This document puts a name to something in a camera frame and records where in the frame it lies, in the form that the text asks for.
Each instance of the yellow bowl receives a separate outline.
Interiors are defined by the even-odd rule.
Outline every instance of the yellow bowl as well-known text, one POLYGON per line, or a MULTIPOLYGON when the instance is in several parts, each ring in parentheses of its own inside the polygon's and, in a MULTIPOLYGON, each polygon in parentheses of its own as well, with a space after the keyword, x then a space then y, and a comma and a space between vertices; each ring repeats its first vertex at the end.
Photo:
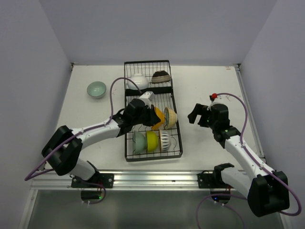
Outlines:
POLYGON ((158 147, 158 137, 154 131, 146 131, 147 152, 155 151, 158 147))
POLYGON ((160 111, 160 109, 158 107, 154 107, 154 111, 156 113, 156 115, 160 118, 160 122, 158 122, 156 125, 154 125, 152 127, 152 130, 157 130, 165 121, 165 116, 164 114, 162 113, 162 111, 160 111))
POLYGON ((165 122, 163 124, 164 129, 168 130, 172 128, 178 121, 178 116, 172 109, 166 107, 164 109, 165 122))

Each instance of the bowl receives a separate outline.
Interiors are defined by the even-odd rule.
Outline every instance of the bowl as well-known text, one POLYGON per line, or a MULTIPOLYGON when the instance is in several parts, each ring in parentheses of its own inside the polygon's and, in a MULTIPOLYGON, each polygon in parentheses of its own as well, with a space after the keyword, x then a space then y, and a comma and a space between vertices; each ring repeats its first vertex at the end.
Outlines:
POLYGON ((140 154, 147 148, 147 141, 143 134, 134 131, 132 135, 132 153, 140 154))
MULTIPOLYGON (((147 78, 140 73, 134 74, 130 79, 139 87, 140 90, 143 90, 143 89, 149 87, 149 82, 148 82, 147 78)), ((127 85, 128 85, 129 89, 138 90, 134 86, 134 84, 132 82, 130 82, 129 80, 127 81, 127 85)))
POLYGON ((165 122, 163 124, 164 129, 168 130, 172 128, 178 121, 178 116, 172 109, 166 107, 164 109, 165 122))
POLYGON ((103 82, 95 81, 87 87, 87 93, 94 99, 100 99, 105 95, 106 85, 103 82))
POLYGON ((147 152, 153 152, 158 147, 158 137, 154 131, 146 131, 147 152))
POLYGON ((156 115, 158 116, 158 118, 160 118, 160 122, 158 122, 156 125, 154 125, 152 127, 152 130, 157 130, 165 121, 165 116, 164 114, 162 113, 162 111, 160 111, 160 109, 158 107, 154 107, 154 111, 156 113, 156 115))
POLYGON ((159 130, 160 151, 168 151, 171 147, 171 136, 166 130, 159 130))
POLYGON ((171 76, 164 70, 156 71, 152 75, 152 83, 165 83, 171 80, 171 76))

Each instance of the white patterned bowl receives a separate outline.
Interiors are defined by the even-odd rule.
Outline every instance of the white patterned bowl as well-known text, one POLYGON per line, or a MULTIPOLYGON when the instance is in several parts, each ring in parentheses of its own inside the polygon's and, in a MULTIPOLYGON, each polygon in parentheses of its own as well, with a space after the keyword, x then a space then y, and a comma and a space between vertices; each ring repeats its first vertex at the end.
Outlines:
POLYGON ((166 130, 159 130, 160 151, 168 151, 171 147, 171 136, 166 130))

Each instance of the beige bowl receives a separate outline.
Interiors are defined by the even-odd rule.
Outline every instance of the beige bowl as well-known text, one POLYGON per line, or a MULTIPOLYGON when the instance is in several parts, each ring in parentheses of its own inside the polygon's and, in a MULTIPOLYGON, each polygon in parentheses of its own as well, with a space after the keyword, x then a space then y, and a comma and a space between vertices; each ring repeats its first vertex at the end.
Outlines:
POLYGON ((178 116, 172 109, 166 107, 163 112, 165 116, 165 122, 163 123, 164 129, 168 130, 172 128, 178 121, 178 116))

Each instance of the red knob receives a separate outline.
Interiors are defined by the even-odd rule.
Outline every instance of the red knob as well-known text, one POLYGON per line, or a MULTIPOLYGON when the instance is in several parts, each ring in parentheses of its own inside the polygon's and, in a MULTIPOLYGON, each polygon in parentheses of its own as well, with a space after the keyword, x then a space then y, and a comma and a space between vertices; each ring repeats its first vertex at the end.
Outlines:
POLYGON ((214 93, 214 94, 212 94, 212 99, 216 99, 217 98, 217 94, 216 93, 214 93))

